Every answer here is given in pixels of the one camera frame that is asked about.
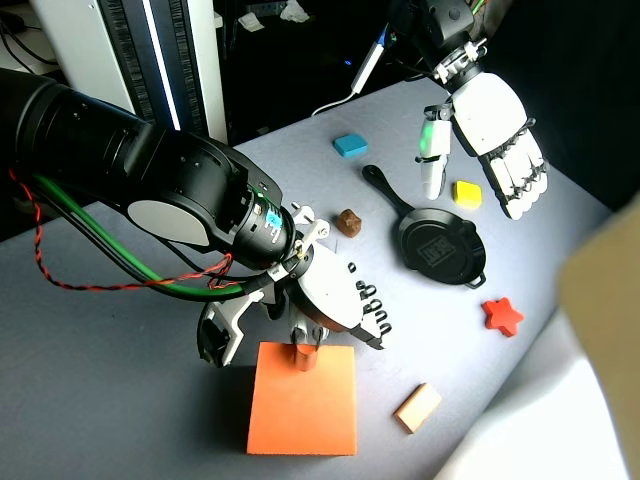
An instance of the twisted red and black wire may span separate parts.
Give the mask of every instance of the twisted red and black wire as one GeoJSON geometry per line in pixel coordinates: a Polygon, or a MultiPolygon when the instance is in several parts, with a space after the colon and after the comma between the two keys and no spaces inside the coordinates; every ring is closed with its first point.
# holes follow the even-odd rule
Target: twisted red and black wire
{"type": "MultiPolygon", "coordinates": [[[[33,205],[35,211],[35,221],[36,221],[36,234],[34,238],[34,246],[35,246],[35,259],[36,264],[38,265],[38,269],[42,272],[44,277],[53,285],[64,288],[65,290],[76,290],[76,291],[92,291],[92,292],[108,292],[108,291],[116,291],[116,290],[138,290],[146,287],[154,287],[160,285],[170,285],[172,283],[180,282],[183,280],[189,279],[198,279],[204,276],[210,275],[212,273],[217,273],[219,275],[224,275],[231,268],[231,264],[233,263],[233,256],[230,253],[226,253],[223,259],[215,265],[204,269],[201,272],[189,272],[182,275],[178,275],[177,277],[163,278],[161,280],[149,280],[142,283],[127,283],[127,284],[119,284],[119,285],[70,285],[65,282],[61,282],[53,278],[49,269],[44,265],[42,258],[42,249],[40,247],[42,243],[42,236],[44,233],[44,229],[42,227],[42,208],[40,207],[39,202],[36,200],[35,196],[31,189],[18,180],[13,169],[9,169],[9,177],[16,184],[20,186],[27,199],[33,205]]],[[[229,282],[225,285],[209,285],[209,288],[225,288],[229,285],[237,285],[238,282],[229,282]]]]}

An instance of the green cable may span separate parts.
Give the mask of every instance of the green cable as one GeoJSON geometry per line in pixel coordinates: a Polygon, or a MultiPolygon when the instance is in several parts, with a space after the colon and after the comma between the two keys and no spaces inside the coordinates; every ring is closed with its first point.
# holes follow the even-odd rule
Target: green cable
{"type": "MultiPolygon", "coordinates": [[[[115,238],[109,235],[102,225],[96,222],[91,215],[85,212],[80,205],[78,205],[75,200],[73,200],[69,195],[67,195],[64,190],[62,190],[56,183],[51,180],[42,177],[40,175],[34,175],[35,179],[40,183],[40,185],[49,193],[53,198],[60,201],[63,205],[65,205],[69,210],[75,213],[91,230],[93,230],[102,240],[109,244],[114,250],[116,250],[122,257],[124,257],[131,265],[137,268],[141,273],[147,276],[151,280],[162,280],[162,277],[147,267],[144,263],[142,263],[138,258],[133,255],[127,248],[118,242],[115,238]]],[[[174,285],[168,284],[163,285],[167,290],[172,290],[176,293],[187,294],[187,295],[205,295],[208,297],[212,297],[212,299],[218,297],[224,297],[228,294],[235,294],[243,292],[241,285],[229,285],[225,288],[210,290],[206,288],[196,288],[196,287],[187,287],[184,285],[174,285]]]]}
{"type": "Polygon", "coordinates": [[[482,4],[484,3],[484,0],[480,0],[478,2],[478,5],[476,5],[475,7],[473,7],[473,10],[471,11],[471,13],[473,15],[475,15],[476,13],[478,13],[478,10],[480,10],[480,7],[482,7],[482,4]]]}

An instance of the red star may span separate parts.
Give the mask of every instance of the red star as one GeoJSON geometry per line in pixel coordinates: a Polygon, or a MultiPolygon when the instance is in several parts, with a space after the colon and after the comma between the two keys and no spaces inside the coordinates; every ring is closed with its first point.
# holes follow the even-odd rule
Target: red star
{"type": "Polygon", "coordinates": [[[518,322],[524,320],[524,315],[511,306],[507,297],[497,302],[484,302],[482,309],[488,315],[487,328],[497,328],[507,337],[513,337],[518,333],[518,322]]]}

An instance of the frying pan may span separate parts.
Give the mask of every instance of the frying pan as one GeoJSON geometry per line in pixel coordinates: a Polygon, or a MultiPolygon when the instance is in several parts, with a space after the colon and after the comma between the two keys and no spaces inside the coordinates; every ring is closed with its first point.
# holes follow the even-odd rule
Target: frying pan
{"type": "Polygon", "coordinates": [[[362,176],[387,197],[402,217],[398,242],[408,268],[448,285],[465,284],[475,289],[484,284],[487,257],[473,222],[445,210],[413,208],[393,191],[375,165],[364,167],[362,176]]]}

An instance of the robotic hand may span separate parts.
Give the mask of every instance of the robotic hand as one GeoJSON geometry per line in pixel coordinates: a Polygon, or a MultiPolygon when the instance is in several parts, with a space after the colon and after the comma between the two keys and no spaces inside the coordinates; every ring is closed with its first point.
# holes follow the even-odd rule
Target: robotic hand
{"type": "MultiPolygon", "coordinates": [[[[203,253],[228,253],[264,270],[217,290],[156,286],[162,293],[208,302],[198,325],[203,359],[228,365],[243,337],[242,314],[261,302],[276,305],[269,311],[278,317],[284,292],[296,326],[306,319],[318,325],[318,342],[328,330],[348,331],[383,348],[390,326],[379,312],[378,321],[369,315],[380,302],[362,305],[375,288],[361,287],[351,276],[355,267],[318,243],[329,235],[329,223],[315,219],[306,206],[294,206],[292,217],[281,206],[276,182],[240,152],[155,127],[49,79],[10,70],[0,69],[0,105],[0,157],[47,200],[55,204],[65,197],[54,195],[59,183],[99,199],[158,238],[203,253]],[[304,233],[297,229],[303,224],[304,233]]],[[[126,259],[118,260],[121,266],[126,259]]],[[[156,280],[129,263],[125,270],[134,270],[136,279],[156,280]]]]}
{"type": "Polygon", "coordinates": [[[521,218],[547,189],[547,163],[530,132],[535,120],[515,92],[478,63],[487,53],[486,39],[471,41],[469,6],[464,0],[393,0],[388,18],[351,85],[352,96],[397,37],[410,41],[433,80],[450,94],[444,104],[424,111],[416,162],[425,196],[434,200],[442,193],[453,131],[480,160],[505,214],[521,218]]]}

